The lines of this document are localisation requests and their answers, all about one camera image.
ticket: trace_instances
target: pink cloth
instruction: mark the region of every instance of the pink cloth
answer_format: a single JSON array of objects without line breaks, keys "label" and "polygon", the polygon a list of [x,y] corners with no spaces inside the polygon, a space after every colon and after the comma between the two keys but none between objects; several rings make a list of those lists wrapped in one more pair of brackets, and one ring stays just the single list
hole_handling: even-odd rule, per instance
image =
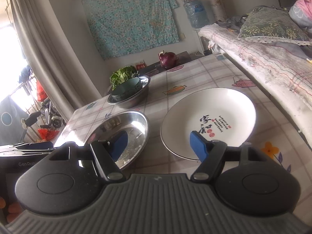
[{"label": "pink cloth", "polygon": [[312,20],[312,0],[297,0],[295,4]]}]

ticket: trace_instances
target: red plastic bag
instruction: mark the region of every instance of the red plastic bag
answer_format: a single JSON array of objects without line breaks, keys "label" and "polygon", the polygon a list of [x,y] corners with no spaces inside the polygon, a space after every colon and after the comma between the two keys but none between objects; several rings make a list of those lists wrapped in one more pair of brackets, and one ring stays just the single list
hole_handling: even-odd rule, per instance
[{"label": "red plastic bag", "polygon": [[60,131],[49,129],[38,129],[38,132],[43,140],[50,141],[55,138]]},{"label": "red plastic bag", "polygon": [[43,102],[48,97],[48,95],[46,94],[46,92],[44,91],[38,80],[36,84],[37,84],[37,100]]}]

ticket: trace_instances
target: pink teapot print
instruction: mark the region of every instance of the pink teapot print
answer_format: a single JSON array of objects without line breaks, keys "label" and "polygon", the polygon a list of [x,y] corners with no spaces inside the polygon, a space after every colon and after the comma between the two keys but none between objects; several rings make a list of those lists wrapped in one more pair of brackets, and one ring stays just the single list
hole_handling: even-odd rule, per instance
[{"label": "pink teapot print", "polygon": [[249,88],[249,87],[255,87],[256,86],[254,84],[254,82],[252,82],[245,75],[236,75],[233,77],[233,80],[234,80],[234,84],[232,84],[232,86],[234,86],[234,87]]}]

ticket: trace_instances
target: ribbed gray surface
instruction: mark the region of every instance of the ribbed gray surface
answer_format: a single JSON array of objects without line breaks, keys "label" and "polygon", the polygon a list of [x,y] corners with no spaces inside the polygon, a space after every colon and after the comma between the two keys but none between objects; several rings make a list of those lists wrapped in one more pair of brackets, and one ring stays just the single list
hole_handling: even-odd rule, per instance
[{"label": "ribbed gray surface", "polygon": [[305,233],[295,216],[253,218],[221,204],[207,185],[193,184],[184,174],[133,174],[109,185],[92,205],[58,217],[25,211],[7,226],[16,234],[91,233]]}]

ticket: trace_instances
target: water bottle jug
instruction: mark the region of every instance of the water bottle jug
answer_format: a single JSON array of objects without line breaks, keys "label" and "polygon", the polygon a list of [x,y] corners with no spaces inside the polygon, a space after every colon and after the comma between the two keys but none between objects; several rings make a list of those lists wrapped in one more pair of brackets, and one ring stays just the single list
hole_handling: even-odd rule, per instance
[{"label": "water bottle jug", "polygon": [[200,0],[185,1],[183,6],[194,29],[199,29],[209,24],[207,13]]}]

